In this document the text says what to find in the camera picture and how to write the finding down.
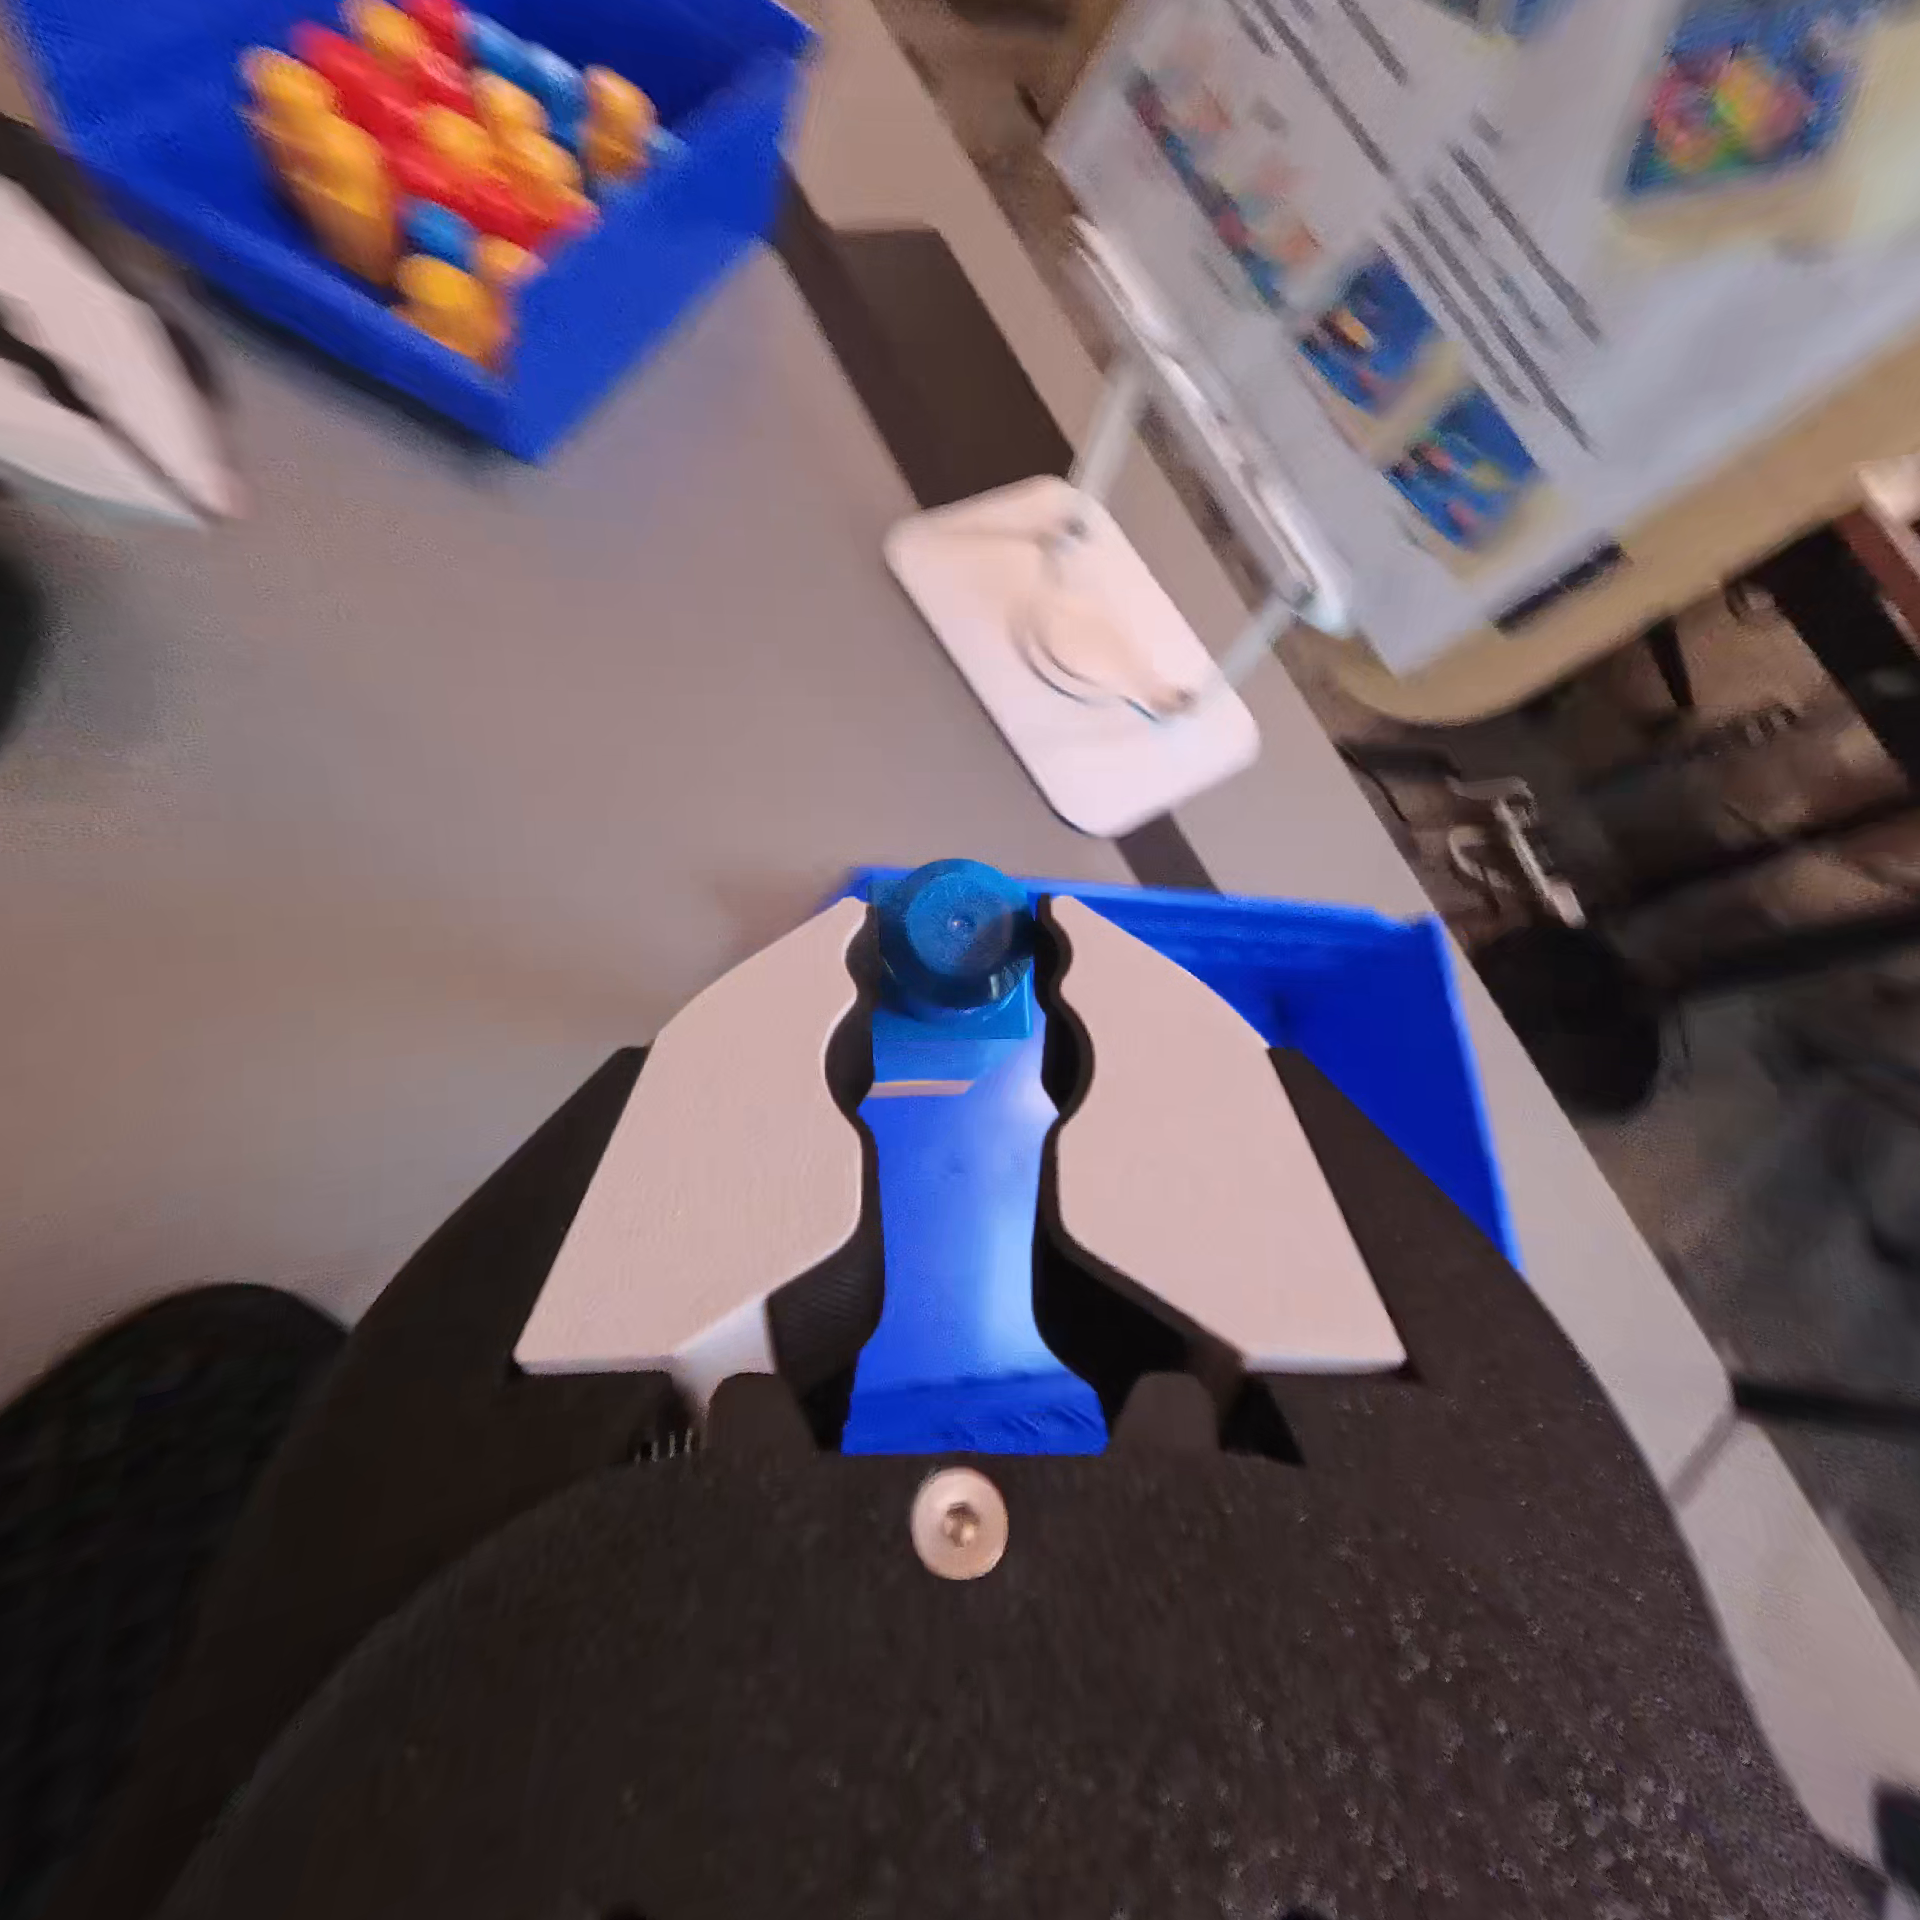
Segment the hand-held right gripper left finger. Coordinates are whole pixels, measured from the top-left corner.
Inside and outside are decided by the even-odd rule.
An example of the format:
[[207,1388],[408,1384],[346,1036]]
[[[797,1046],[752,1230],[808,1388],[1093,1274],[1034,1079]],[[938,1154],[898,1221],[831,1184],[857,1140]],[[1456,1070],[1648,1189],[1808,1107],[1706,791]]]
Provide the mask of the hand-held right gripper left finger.
[[771,1376],[847,1443],[880,1323],[877,939],[847,895],[689,1000],[645,1050],[514,1346],[528,1376],[665,1376],[698,1427]]

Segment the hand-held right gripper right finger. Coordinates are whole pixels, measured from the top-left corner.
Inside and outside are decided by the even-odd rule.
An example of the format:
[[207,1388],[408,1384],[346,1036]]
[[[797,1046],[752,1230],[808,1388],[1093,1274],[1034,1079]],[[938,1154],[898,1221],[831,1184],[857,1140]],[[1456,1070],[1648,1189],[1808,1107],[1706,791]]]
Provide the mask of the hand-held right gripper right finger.
[[1274,1046],[1210,982],[1089,901],[1037,918],[1042,1086],[1034,1309],[1123,1414],[1186,1376],[1228,1418],[1249,1380],[1393,1376],[1407,1342]]

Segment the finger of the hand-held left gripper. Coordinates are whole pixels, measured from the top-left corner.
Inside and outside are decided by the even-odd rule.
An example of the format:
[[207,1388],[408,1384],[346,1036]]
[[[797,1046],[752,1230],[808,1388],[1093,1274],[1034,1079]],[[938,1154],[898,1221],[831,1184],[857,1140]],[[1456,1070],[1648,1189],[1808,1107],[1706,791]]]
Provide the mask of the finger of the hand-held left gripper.
[[97,424],[42,391],[3,388],[3,487],[71,512],[204,525],[178,492],[153,478]]
[[204,518],[237,514],[213,404],[168,326],[21,184],[3,189],[3,322],[3,388],[97,423]]

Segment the blue plastic bin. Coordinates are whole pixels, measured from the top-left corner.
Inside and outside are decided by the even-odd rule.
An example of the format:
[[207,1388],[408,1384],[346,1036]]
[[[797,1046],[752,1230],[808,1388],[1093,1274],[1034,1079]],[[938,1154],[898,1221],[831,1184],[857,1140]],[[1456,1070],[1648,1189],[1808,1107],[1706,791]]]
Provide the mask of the blue plastic bin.
[[[1029,903],[1087,901],[1179,964],[1269,1046],[1301,1052],[1484,1232],[1520,1261],[1436,918],[1253,895],[1008,879]],[[1044,1014],[1034,976],[956,1008],[924,966],[884,978],[861,1117],[877,1147],[884,1298],[856,1366],[851,1456],[1095,1454],[1095,1391],[1034,1317]]]
[[771,231],[810,24],[771,2],[500,2],[483,19],[651,96],[668,152],[519,301],[504,373],[431,342],[306,239],[243,123],[241,56],[321,5],[27,2],[11,19],[114,212],[255,319],[540,462]]

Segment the blue mega block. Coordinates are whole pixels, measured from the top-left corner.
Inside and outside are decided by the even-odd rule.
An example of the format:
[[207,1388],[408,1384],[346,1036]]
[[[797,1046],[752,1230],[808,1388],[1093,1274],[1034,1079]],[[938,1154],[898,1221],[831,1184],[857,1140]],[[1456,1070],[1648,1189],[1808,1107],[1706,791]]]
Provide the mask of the blue mega block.
[[873,918],[877,1000],[872,1098],[960,1098],[1008,1068],[1035,1031],[1029,891],[971,856],[860,879]]

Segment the pile of blocks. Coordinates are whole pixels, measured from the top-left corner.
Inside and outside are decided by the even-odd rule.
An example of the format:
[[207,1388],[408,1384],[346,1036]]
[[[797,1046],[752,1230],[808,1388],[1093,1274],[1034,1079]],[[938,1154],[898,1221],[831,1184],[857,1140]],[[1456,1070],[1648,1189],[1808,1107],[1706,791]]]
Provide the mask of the pile of blocks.
[[235,61],[280,203],[431,342],[500,373],[525,287],[687,142],[607,63],[466,5],[351,2]]

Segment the black office chair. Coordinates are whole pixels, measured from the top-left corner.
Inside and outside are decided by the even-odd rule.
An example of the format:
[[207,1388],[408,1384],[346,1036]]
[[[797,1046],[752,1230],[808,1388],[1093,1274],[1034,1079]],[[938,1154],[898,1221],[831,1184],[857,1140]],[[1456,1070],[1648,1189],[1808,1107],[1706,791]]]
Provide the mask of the black office chair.
[[1915,946],[1915,909],[1832,922],[1728,950],[1661,984],[1594,925],[1535,922],[1473,950],[1473,970],[1547,1091],[1579,1119],[1651,1101],[1668,1026],[1691,1000],[1777,988]]

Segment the white document stand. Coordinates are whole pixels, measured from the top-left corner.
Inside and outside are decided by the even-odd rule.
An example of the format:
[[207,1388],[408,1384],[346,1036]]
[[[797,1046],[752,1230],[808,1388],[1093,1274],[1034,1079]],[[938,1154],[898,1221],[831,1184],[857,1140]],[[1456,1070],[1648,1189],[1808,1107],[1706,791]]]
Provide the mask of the white document stand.
[[1242,686],[1282,632],[1331,638],[1346,690],[1381,714],[1436,727],[1508,711],[1848,512],[1856,474],[1915,444],[1915,400],[1892,391],[1915,375],[1909,342],[1601,555],[1625,571],[1397,676],[1351,632],[1331,547],[1080,205],[1073,248],[1112,386],[1068,478],[903,518],[884,558],[1080,831],[1123,837],[1249,767],[1259,733]]

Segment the printed instruction sheet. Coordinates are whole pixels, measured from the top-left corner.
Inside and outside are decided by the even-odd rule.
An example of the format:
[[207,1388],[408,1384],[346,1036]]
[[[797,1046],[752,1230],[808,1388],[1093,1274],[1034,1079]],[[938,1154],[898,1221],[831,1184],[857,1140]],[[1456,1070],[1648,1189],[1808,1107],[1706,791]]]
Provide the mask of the printed instruction sheet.
[[1129,5],[1049,158],[1397,676],[1915,342],[1915,5]]

